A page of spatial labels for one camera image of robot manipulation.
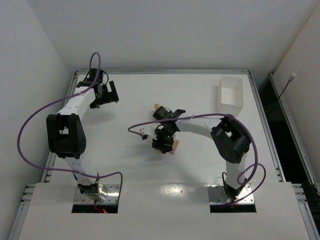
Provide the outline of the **wood block five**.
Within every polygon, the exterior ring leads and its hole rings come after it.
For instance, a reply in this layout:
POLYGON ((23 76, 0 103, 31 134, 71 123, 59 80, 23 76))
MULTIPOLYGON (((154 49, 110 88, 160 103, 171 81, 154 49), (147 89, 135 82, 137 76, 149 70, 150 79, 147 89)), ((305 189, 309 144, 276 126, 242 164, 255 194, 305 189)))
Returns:
POLYGON ((160 105, 158 103, 154 104, 154 111, 157 111, 159 108, 160 108, 160 105))

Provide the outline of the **white plastic box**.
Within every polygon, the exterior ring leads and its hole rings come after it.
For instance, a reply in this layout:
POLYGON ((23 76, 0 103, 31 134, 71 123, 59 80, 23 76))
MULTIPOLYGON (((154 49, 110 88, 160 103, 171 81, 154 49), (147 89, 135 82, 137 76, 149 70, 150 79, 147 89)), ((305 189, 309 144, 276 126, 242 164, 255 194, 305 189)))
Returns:
POLYGON ((217 88, 217 112, 237 117, 243 107, 243 80, 236 77, 222 76, 217 88))

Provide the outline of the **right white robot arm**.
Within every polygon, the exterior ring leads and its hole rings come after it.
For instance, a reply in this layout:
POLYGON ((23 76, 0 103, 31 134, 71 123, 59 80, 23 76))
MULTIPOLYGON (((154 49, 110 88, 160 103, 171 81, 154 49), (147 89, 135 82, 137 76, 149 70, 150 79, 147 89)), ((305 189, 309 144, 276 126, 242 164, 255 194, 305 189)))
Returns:
POLYGON ((162 128, 155 129, 156 138, 152 147, 162 154, 173 151, 174 135, 177 132, 189 132, 213 140, 220 156, 225 160, 226 177, 223 187, 226 195, 235 200, 247 179, 243 171, 251 140, 240 124, 231 117, 165 121, 162 128))

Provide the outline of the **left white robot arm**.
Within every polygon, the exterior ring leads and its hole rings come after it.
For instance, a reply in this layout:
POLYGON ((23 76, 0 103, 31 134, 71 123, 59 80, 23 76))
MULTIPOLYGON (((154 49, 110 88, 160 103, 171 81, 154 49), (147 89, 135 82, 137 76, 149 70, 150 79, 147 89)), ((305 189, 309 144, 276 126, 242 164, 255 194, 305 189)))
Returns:
POLYGON ((93 68, 77 83, 66 105, 46 118, 49 150, 68 164, 80 193, 91 199, 99 200, 106 193, 98 179, 99 174, 81 157, 87 146, 81 119, 88 109, 118 101, 115 83, 104 70, 93 68))

